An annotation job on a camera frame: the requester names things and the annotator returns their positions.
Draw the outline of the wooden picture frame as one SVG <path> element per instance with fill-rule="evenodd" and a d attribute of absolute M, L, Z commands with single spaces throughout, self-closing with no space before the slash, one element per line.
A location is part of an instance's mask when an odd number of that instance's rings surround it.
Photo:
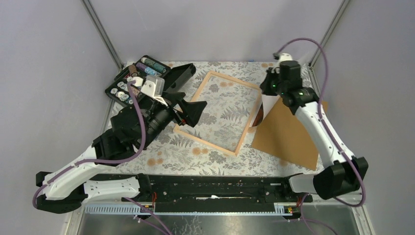
<path fill-rule="evenodd" d="M 259 86 L 209 71 L 191 99 L 195 101 L 207 102 L 198 124 L 195 127 L 176 125 L 174 142 L 180 147 L 199 143 L 236 156 L 260 106 Z"/>

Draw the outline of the photo print white back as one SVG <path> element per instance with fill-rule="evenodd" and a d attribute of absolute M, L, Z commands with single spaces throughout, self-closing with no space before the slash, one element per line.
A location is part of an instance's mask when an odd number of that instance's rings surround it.
<path fill-rule="evenodd" d="M 273 106 L 279 100 L 280 96 L 270 96 L 270 95 L 261 95 L 261 103 L 258 108 L 255 108 L 254 114 L 255 116 L 251 120 L 250 127 L 258 126 L 264 118 L 268 115 L 271 111 Z"/>

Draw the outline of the brown frame backing board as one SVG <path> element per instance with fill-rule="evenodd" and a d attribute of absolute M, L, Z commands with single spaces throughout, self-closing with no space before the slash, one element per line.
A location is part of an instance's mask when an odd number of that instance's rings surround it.
<path fill-rule="evenodd" d="M 257 126 L 252 148 L 316 170 L 319 152 L 301 122 L 279 99 Z"/>

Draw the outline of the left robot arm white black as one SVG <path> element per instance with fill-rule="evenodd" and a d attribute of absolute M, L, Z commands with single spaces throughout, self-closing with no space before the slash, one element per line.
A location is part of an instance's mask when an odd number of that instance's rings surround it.
<path fill-rule="evenodd" d="M 148 200 L 152 189 L 146 176 L 95 177 L 137 158 L 168 124 L 196 126 L 207 102 L 187 102 L 184 96 L 182 92 L 164 93 L 166 104 L 142 97 L 121 109 L 111 118 L 111 128 L 93 140 L 79 157 L 56 172 L 36 174 L 38 189 L 33 207 L 62 214 L 90 201 L 135 197 Z"/>

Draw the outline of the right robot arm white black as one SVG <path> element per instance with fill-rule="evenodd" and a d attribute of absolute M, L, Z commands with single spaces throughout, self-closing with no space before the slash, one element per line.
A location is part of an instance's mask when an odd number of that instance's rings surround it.
<path fill-rule="evenodd" d="M 336 199 L 341 195 L 361 190 L 369 164 L 364 157 L 355 157 L 329 122 L 321 100 L 313 88 L 304 87 L 301 66 L 288 60 L 269 67 L 260 84 L 262 94 L 279 96 L 292 115 L 303 125 L 316 146 L 324 170 L 318 174 L 298 174 L 288 177 L 289 183 L 281 187 L 281 197 L 294 201 L 300 193 L 317 194 L 322 199 Z"/>

